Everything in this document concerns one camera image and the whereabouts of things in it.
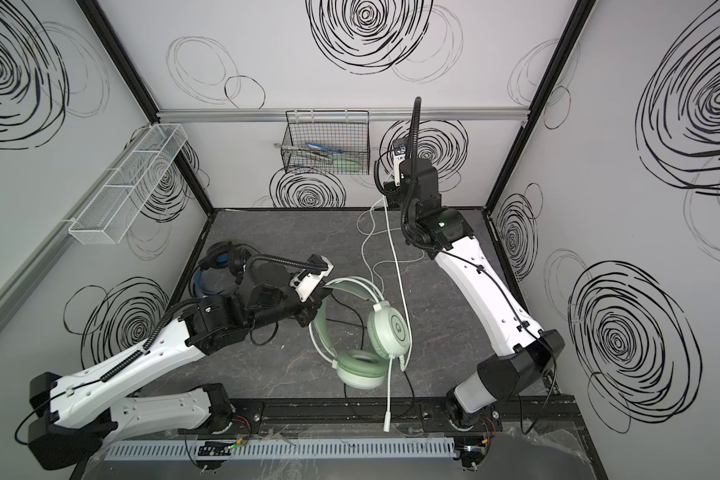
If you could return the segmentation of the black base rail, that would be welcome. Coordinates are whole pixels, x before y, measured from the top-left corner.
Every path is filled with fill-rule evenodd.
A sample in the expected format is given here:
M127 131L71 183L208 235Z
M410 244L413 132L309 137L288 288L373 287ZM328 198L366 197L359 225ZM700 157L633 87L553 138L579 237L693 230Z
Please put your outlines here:
M230 400L236 414L247 420L256 433L292 425L376 425L384 420L386 401L381 397L291 398ZM572 425L581 430L585 423L570 395L521 396L498 401L475 413L458 413L445 397L399 397L391 401L394 427L422 430L426 433L457 433L473 427L478 433L486 427L501 431L508 423L531 426L546 433L554 426Z

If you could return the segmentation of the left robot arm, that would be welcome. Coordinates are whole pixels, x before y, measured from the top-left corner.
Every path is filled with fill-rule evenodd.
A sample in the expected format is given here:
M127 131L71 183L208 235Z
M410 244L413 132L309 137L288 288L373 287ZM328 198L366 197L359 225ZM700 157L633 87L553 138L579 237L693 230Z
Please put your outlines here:
M244 341L258 328L285 319L308 326L327 294L324 279L332 269L319 255L305 262L254 255L230 288L178 302L144 340L77 373L35 377L22 445L43 469L60 470L130 437L166 430L227 431L240 419L219 383L162 396L135 393Z

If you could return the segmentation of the black and blue headphones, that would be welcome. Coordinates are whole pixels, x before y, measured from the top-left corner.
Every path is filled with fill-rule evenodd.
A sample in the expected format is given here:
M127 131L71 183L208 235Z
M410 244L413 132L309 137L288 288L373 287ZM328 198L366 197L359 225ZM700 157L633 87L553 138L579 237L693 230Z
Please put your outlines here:
M216 295L216 292L206 290L202 286L202 276L208 270L226 269L233 276L235 283L240 284L243 280L245 265L254 253L258 253L258 250L251 245L235 244L229 240L216 242L209 246L206 255L199 260L191 275L187 287L189 297Z

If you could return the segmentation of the black corner frame post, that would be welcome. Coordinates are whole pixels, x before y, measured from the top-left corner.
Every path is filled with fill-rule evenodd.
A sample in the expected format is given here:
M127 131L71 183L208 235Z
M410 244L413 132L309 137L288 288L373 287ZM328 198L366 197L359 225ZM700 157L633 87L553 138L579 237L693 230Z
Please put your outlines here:
M118 38L99 2L95 0L77 0L76 3L100 43L103 45L110 60L113 62L146 119L150 123L159 123L160 120L158 118L158 114L160 113L160 110L157 103L154 101L145 82L137 72L136 67L127 54L122 42ZM179 173L194 195L204 214L207 217L212 217L215 209L205 191L205 188L201 186L194 170L190 167L187 156L183 153L179 153L175 163L178 165Z

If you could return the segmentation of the clear wall shelf bin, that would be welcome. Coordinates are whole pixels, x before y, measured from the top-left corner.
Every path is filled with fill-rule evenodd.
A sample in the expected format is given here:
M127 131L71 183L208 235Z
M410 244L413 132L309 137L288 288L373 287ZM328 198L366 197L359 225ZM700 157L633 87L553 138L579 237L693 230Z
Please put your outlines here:
M141 217L172 221L186 199L185 184L174 166L186 142L179 124L141 129L71 221L68 233L83 245L118 244Z

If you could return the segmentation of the right corner frame post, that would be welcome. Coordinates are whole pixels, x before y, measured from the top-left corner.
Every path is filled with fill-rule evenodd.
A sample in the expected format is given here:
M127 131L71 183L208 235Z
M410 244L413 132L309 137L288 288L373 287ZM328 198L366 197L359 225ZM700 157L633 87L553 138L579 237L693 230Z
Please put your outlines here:
M483 209L483 216L490 217L496 210L500 197L507 187L509 180L518 165L522 154L530 140L532 133L539 122L544 108L560 79L564 67L567 65L572 51L585 28L589 17L597 2L595 0L580 0L574 5L572 13L557 42L553 55L541 77L540 84L529 106L529 113L525 123L519 128L513 140L507 157L500 169L491 193Z

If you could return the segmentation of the side wall aluminium rail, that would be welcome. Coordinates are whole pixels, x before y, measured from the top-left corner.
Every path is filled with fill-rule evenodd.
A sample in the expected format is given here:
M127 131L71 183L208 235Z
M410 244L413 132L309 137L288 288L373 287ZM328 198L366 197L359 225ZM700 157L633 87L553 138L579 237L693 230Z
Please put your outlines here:
M135 130L133 139L126 144L113 163L73 205L72 209L57 222L39 246L0 288L0 334L71 246L69 226L94 202L98 194L104 190L109 177L125 161L128 150L142 140L152 127L153 124L147 124Z

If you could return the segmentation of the mint green headphones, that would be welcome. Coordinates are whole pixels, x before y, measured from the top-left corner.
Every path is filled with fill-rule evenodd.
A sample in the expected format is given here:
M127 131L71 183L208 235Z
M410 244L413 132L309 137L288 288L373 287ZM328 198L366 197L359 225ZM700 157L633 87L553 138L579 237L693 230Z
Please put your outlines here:
M309 325L313 347L320 357L336 371L341 381L358 390L374 390L385 384L394 363L407 368L412 345L409 322L386 300L381 290L370 281L357 276L342 277L328 282L325 289L352 295L370 304L362 326L367 348L342 349L330 337L327 306L321 305Z

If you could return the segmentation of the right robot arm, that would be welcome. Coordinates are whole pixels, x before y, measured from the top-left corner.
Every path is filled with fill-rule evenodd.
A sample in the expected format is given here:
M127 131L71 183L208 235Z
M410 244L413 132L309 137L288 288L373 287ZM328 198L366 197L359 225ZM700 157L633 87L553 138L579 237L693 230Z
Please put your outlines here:
M394 150L399 163L392 180L375 183L398 207L406 242L425 252L451 278L488 335L492 356L446 395L450 422L467 430L495 402L520 395L545 374L555 375L565 343L556 330L543 329L521 306L486 260L463 215L443 205L439 173L419 155L421 104L416 98L406 144Z

